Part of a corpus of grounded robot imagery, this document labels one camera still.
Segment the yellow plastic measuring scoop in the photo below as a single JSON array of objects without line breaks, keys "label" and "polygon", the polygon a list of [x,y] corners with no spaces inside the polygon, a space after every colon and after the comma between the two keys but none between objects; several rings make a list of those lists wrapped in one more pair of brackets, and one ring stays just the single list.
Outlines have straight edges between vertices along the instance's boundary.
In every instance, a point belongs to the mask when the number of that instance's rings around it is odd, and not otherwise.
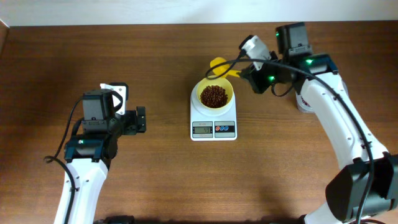
[{"label": "yellow plastic measuring scoop", "polygon": [[[216,65],[218,65],[218,64],[221,64],[221,63],[224,63],[224,62],[226,62],[226,59],[224,59],[224,58],[222,58],[222,57],[214,58],[214,59],[210,62],[210,67],[214,67],[214,66],[216,66]],[[217,67],[217,68],[214,68],[214,69],[212,70],[212,72],[213,72],[216,76],[219,76],[219,75],[223,74],[222,78],[227,78],[228,76],[239,78],[239,77],[240,77],[239,75],[240,75],[240,73],[241,73],[240,70],[234,70],[234,69],[232,69],[232,64],[231,64],[231,63],[224,64],[224,65],[221,65],[221,66],[219,66],[219,67]]]}]

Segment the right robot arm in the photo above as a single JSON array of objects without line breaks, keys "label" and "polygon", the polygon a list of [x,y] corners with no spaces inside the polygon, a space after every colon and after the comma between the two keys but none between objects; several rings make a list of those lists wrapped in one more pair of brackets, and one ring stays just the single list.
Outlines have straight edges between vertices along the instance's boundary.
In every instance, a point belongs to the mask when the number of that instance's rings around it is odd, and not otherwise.
[{"label": "right robot arm", "polygon": [[278,50],[255,35],[239,49],[250,63],[241,72],[255,93],[289,83],[302,111],[319,119],[338,160],[339,173],[325,189],[325,203],[303,215],[302,223],[365,223],[397,208],[397,156],[388,152],[352,104],[338,68],[328,54],[315,54],[304,23],[275,30]]}]

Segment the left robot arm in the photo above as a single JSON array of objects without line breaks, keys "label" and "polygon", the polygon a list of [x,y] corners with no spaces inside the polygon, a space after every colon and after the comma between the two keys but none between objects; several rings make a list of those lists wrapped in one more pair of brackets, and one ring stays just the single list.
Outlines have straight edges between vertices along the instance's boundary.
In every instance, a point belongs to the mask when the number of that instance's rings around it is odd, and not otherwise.
[{"label": "left robot arm", "polygon": [[65,178],[55,223],[94,222],[101,188],[118,152],[118,139],[146,131],[146,109],[127,110],[128,95],[126,83],[102,83],[78,99],[83,117],[67,125],[71,136],[60,145]]}]

